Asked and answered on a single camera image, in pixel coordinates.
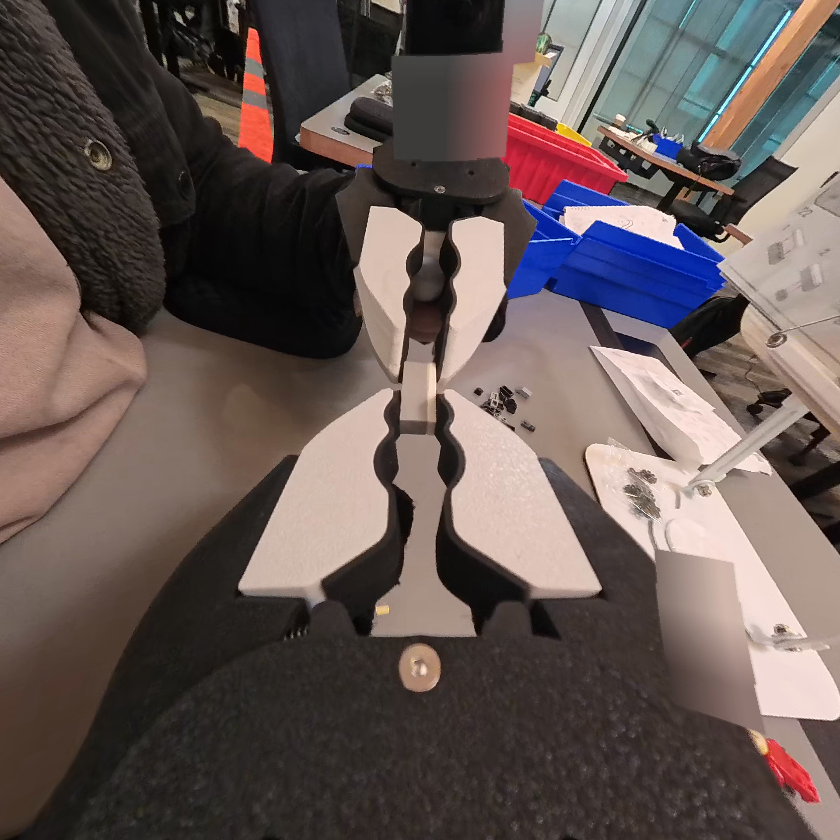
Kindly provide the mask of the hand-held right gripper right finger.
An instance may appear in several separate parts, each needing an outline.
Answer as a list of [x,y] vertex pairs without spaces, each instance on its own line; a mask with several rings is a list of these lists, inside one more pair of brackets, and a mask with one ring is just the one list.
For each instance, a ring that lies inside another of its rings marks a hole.
[[479,634],[501,603],[576,600],[602,584],[534,451],[453,390],[437,396],[445,485],[437,576]]

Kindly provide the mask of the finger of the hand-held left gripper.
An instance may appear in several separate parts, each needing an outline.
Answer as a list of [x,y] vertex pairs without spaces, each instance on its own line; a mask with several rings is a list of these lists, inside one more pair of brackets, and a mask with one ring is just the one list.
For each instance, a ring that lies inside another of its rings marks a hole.
[[456,266],[436,361],[439,389],[445,389],[476,352],[505,296],[504,237],[501,222],[482,216],[450,226],[445,243],[455,254]]
[[406,299],[422,263],[424,229],[393,206],[372,206],[354,269],[364,325],[374,354],[393,383],[402,380],[407,354]]

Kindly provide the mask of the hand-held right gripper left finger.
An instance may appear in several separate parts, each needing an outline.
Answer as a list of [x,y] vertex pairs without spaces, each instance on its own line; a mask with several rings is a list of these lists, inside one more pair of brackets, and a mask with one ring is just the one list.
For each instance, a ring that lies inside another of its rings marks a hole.
[[408,494],[395,483],[400,408],[399,391],[378,391],[304,447],[239,579],[242,596],[336,602],[359,634],[371,632],[408,539]]

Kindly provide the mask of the white long tile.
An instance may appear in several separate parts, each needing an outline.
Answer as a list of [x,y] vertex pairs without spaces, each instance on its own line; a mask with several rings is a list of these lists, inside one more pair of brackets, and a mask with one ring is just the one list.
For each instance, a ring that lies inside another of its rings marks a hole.
[[433,362],[406,361],[403,366],[400,435],[433,435],[437,422],[437,371]]

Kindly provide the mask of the small brick pieces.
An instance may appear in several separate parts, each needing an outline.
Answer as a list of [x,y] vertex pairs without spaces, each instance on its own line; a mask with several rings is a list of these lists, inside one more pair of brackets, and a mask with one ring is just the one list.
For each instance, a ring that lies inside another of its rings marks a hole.
[[520,406],[529,403],[533,397],[533,391],[528,386],[510,388],[500,385],[494,390],[477,385],[473,388],[472,395],[477,398],[480,410],[505,428],[512,432],[523,430],[529,434],[535,433],[534,423],[520,414]]

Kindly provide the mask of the white book stand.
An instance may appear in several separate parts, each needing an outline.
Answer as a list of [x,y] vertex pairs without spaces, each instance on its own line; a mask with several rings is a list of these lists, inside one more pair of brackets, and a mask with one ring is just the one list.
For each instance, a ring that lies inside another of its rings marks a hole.
[[837,641],[810,642],[781,590],[716,485],[690,490],[696,474],[659,458],[633,452],[637,466],[658,478],[662,521],[637,518],[606,486],[606,444],[593,444],[584,459],[603,508],[650,558],[659,550],[726,561],[733,567],[748,639],[759,708],[767,717],[815,721],[838,719],[838,686],[820,650]]

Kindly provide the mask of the grey instruction booklet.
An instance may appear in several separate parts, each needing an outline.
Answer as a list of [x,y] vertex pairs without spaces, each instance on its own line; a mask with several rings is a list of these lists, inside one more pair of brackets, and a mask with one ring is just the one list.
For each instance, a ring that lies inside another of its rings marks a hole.
[[838,324],[839,176],[719,267],[777,328]]

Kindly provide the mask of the person's left forearm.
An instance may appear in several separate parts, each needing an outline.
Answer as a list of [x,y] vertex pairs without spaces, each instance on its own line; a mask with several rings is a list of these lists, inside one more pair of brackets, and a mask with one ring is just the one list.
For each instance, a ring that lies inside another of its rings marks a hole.
[[152,57],[131,2],[45,2],[110,111],[160,224],[164,308],[200,329],[301,358],[349,352],[362,318],[336,195],[237,147]]

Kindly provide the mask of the grey desk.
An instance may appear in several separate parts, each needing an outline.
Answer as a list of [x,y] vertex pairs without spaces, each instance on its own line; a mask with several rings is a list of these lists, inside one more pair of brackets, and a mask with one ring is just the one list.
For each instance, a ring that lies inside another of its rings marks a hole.
[[[499,339],[453,380],[525,385],[526,442],[588,494],[587,447],[650,454],[591,352],[617,331],[726,422],[735,418],[667,331],[543,291],[510,304]],[[363,333],[337,360],[301,360],[163,312],[143,338],[149,377],[87,471],[2,544],[2,837],[31,823],[75,758],[119,656],[174,568],[284,457],[387,386]]]

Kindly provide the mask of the person's left hand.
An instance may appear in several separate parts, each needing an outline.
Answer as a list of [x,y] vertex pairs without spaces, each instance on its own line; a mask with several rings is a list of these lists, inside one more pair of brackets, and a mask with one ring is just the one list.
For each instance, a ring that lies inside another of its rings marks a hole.
[[411,340],[421,344],[434,343],[443,325],[443,317],[435,301],[415,301],[406,321]]

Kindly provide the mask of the red plastic bin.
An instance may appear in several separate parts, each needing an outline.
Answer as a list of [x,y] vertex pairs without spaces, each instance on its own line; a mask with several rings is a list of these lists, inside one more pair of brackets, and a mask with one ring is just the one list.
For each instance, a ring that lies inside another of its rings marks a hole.
[[507,152],[509,182],[521,195],[544,204],[562,181],[608,194],[627,173],[597,149],[515,114],[509,115]]

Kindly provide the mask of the clear bag of black gears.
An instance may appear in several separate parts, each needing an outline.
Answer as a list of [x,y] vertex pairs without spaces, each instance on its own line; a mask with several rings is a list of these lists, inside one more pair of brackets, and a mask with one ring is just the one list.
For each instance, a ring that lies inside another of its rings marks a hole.
[[651,524],[661,522],[656,475],[636,465],[634,453],[614,437],[607,439],[606,446],[605,483],[614,498],[621,498],[635,517]]

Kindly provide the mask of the brown edged grey table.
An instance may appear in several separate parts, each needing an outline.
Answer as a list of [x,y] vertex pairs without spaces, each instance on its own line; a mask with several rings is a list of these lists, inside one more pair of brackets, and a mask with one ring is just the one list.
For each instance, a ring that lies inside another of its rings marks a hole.
[[347,129],[344,118],[350,112],[351,104],[355,99],[371,96],[373,91],[385,81],[386,76],[373,75],[357,88],[304,121],[298,138],[302,149],[350,168],[371,165],[373,151],[380,142]]

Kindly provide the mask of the white printed paper sheet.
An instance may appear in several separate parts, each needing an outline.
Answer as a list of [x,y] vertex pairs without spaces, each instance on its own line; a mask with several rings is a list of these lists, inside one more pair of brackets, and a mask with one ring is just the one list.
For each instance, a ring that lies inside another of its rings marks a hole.
[[684,248],[676,236],[675,218],[650,206],[568,205],[559,220],[564,227],[577,235],[583,235],[594,223],[603,222],[664,245],[671,245],[678,249]]

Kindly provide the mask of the long wooden work table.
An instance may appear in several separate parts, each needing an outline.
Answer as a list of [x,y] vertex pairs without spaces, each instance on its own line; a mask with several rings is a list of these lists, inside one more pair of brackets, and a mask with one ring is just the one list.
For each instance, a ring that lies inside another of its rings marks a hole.
[[734,193],[732,188],[689,171],[675,160],[655,151],[646,151],[611,128],[600,126],[597,132],[602,137],[598,150],[625,173],[637,175],[646,181],[661,173],[670,181],[671,187],[656,206],[661,212],[668,213],[681,193],[714,193],[722,196]]

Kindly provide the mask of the white printed paper bag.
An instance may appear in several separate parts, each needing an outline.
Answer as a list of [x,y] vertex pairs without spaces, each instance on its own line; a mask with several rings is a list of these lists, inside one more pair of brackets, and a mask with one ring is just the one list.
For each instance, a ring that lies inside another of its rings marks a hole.
[[741,442],[663,362],[602,346],[591,351],[644,430],[684,471],[695,475]]

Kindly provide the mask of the dark high office chair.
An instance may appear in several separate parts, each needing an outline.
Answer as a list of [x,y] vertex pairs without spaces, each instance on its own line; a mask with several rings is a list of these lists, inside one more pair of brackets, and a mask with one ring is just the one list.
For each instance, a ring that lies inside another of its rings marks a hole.
[[272,162],[304,172],[335,169],[297,136],[305,121],[350,91],[338,3],[254,1],[251,8],[271,106]]

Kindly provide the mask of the orange traffic cone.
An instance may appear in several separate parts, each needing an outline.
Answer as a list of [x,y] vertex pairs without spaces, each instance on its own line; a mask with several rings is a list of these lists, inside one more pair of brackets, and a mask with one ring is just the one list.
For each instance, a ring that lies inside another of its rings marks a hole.
[[271,162],[274,136],[266,89],[266,73],[261,59],[259,34],[248,28],[245,49],[243,94],[239,110],[238,147],[262,161]]

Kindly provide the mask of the black backpack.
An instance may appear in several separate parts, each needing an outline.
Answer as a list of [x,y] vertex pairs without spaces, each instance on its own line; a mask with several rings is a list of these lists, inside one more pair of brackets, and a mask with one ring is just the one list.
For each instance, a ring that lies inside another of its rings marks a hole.
[[670,334],[686,356],[694,360],[739,334],[749,305],[749,299],[743,295],[712,297],[679,321]]

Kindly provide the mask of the black office chair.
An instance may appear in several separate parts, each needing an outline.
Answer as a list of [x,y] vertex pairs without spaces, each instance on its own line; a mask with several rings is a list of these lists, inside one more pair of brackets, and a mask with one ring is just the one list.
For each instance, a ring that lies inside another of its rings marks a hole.
[[697,204],[681,199],[676,199],[669,211],[694,234],[721,244],[730,236],[729,226],[737,226],[752,206],[795,172],[796,166],[770,156],[745,175],[733,187],[732,194],[723,196],[708,213]]

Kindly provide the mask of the person's clothed torso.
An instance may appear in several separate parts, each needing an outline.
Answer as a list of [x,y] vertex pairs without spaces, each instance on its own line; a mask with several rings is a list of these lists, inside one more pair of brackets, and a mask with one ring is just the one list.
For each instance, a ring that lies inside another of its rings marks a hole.
[[159,223],[43,2],[2,2],[2,542],[60,499],[143,386]]

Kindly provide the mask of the wooden pillar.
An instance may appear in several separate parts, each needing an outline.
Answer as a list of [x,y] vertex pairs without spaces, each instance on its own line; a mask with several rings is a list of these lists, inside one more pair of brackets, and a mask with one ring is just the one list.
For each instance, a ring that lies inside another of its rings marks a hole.
[[838,5],[838,1],[801,3],[762,53],[757,66],[734,93],[721,116],[710,126],[704,138],[708,144],[722,149],[732,147]]

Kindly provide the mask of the red minifigure torso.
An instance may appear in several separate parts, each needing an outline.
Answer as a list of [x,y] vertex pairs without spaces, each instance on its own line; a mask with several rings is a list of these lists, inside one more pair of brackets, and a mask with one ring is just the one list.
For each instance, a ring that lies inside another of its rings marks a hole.
[[777,741],[752,729],[747,729],[747,733],[780,788],[798,796],[804,803],[821,803],[811,775]]

